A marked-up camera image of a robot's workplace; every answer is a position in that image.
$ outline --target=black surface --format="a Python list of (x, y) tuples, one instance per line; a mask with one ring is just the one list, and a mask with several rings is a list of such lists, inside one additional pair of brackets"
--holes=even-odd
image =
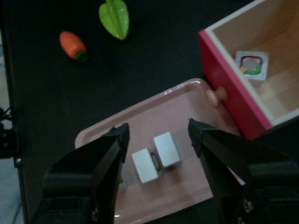
[[(32, 217), (43, 174), (74, 149), (79, 132), (167, 88), (203, 77), (198, 31), (251, 1), (126, 0), (131, 31), (124, 42), (103, 29), (100, 1), (0, 2), (14, 125), (23, 150), (24, 208)], [(84, 64), (62, 50), (64, 30), (76, 32), (87, 44)], [(215, 223), (204, 221), (202, 205), (190, 209), (180, 213), (186, 223), (195, 223), (195, 214), (199, 223)], [(166, 220), (178, 223), (172, 217)]]

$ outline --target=white rectangular block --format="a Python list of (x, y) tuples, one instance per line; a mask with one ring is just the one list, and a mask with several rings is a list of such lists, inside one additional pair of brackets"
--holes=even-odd
[(163, 167), (171, 166), (180, 161), (174, 138), (170, 132), (154, 138), (154, 143), (162, 159)]
[(152, 159), (151, 151), (146, 148), (132, 154), (135, 168), (139, 178), (143, 183), (158, 179), (159, 172), (156, 170), (156, 164)]

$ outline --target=wooden drawer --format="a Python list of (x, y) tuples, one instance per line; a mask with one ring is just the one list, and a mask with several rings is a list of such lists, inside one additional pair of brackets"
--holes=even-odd
[[(269, 53), (258, 86), (239, 70), (238, 51)], [(254, 1), (200, 31), (200, 53), (210, 84), (227, 90), (224, 105), (246, 137), (299, 115), (299, 1)]]

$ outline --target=orange carrot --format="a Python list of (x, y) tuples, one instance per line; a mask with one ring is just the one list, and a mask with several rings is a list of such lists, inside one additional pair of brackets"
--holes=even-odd
[(64, 31), (60, 34), (60, 46), (74, 60), (79, 62), (87, 61), (87, 47), (75, 33)]

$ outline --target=tray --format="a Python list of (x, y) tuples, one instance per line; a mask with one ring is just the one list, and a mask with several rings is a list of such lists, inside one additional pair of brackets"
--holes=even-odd
[[(112, 126), (130, 124), (131, 140), (123, 168), (127, 188), (118, 192), (116, 223), (146, 223), (211, 198), (202, 163), (188, 137), (188, 119), (203, 121), (235, 135), (239, 130), (224, 107), (210, 105), (208, 89), (204, 80), (188, 80), (79, 133), (76, 148), (99, 138)], [(164, 169), (158, 180), (142, 184), (131, 155), (143, 148), (155, 150), (154, 137), (167, 131), (172, 134), (182, 162)]]

